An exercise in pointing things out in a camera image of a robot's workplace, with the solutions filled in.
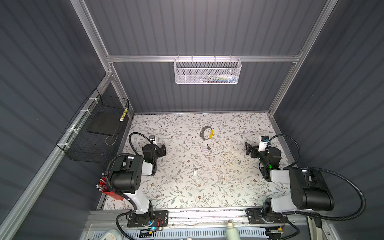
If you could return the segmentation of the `large keyring with yellow grip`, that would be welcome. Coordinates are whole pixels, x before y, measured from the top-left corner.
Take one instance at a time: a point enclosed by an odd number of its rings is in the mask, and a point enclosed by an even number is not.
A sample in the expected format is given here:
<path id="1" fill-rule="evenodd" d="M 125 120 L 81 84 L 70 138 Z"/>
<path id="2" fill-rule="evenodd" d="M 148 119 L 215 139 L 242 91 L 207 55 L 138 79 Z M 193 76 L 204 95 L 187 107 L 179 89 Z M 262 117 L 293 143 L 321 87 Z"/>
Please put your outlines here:
<path id="1" fill-rule="evenodd" d="M 211 126 L 204 126 L 200 130 L 200 138 L 204 141 L 212 139 L 214 135 L 214 130 Z"/>

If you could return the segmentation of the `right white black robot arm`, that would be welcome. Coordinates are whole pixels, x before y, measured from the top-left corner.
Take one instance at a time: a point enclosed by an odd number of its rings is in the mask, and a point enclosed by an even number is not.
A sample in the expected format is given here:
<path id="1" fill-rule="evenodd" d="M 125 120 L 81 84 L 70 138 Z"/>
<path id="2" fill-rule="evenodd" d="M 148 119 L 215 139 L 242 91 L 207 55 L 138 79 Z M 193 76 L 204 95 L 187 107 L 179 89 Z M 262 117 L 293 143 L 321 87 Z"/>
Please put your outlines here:
<path id="1" fill-rule="evenodd" d="M 321 212 L 334 209 L 334 198 L 320 171 L 280 169 L 282 152 L 278 148 L 269 147 L 267 142 L 260 142 L 259 146 L 245 143 L 245 148 L 246 155 L 259 160 L 259 170 L 267 182 L 288 184 L 290 187 L 288 195 L 265 200 L 259 210 L 259 217 L 264 222 L 273 223 L 285 212 Z"/>

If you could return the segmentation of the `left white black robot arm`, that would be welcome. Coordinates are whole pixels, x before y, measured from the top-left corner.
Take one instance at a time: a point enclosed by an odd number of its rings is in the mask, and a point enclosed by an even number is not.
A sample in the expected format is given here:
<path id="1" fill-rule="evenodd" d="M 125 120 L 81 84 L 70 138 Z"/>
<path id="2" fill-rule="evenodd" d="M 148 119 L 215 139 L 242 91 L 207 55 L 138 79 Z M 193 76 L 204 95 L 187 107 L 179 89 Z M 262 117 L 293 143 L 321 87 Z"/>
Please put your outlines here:
<path id="1" fill-rule="evenodd" d="M 141 188 L 143 176 L 153 176 L 157 171 L 157 159 L 166 155 L 166 146 L 147 144 L 143 155 L 122 153 L 108 163 L 105 172 L 106 192 L 128 201 L 133 209 L 127 215 L 128 226 L 149 227 L 155 222 L 155 211 L 151 201 Z"/>

